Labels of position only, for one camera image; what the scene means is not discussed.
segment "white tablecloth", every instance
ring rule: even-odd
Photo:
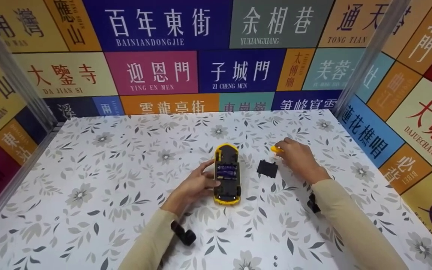
[[[240,149],[242,200],[187,209],[197,240],[174,241],[164,269],[354,269],[306,206],[309,186],[269,150],[286,136],[310,144],[410,269],[432,269],[432,235],[329,111],[71,119],[0,215],[0,269],[117,269],[170,191],[223,143]],[[275,179],[258,175],[261,159],[279,164]]]

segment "gray panel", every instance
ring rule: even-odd
[[[332,0],[235,0],[230,48],[314,48]]]

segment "blue panel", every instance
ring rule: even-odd
[[[83,2],[103,51],[214,50],[230,45],[232,0]]]
[[[360,97],[362,101],[364,101],[365,103],[368,102],[368,99],[376,90],[379,82],[381,82],[381,80],[384,78],[393,63],[393,58],[385,55],[382,52],[379,53],[378,58],[376,58],[370,70],[365,75],[364,80],[358,89],[358,92],[356,92],[356,94],[358,95],[358,97]]]
[[[303,90],[343,89],[364,51],[364,48],[316,49]]]
[[[276,91],[285,49],[200,51],[200,93]]]
[[[44,101],[59,122],[71,117],[99,116],[92,97],[55,97]]]
[[[99,115],[124,115],[125,111],[121,106],[121,100],[118,96],[110,97],[93,97]]]
[[[404,143],[356,96],[351,99],[339,121],[376,167],[380,167]]]
[[[34,114],[28,109],[27,106],[15,116],[15,119],[22,126],[22,128],[26,130],[26,133],[28,133],[29,137],[31,137],[38,145],[46,137],[47,133],[43,126],[38,122]]]
[[[332,109],[341,90],[277,91],[273,111]]]

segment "yellow toy car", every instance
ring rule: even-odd
[[[241,200],[239,151],[230,144],[223,144],[214,152],[214,179],[221,185],[214,188],[214,201],[232,205]]]

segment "beige sleeve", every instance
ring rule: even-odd
[[[119,270],[156,270],[174,236],[173,220],[178,220],[175,214],[158,209],[124,257]]]
[[[364,270],[408,269],[396,250],[335,180],[312,186],[321,213]]]

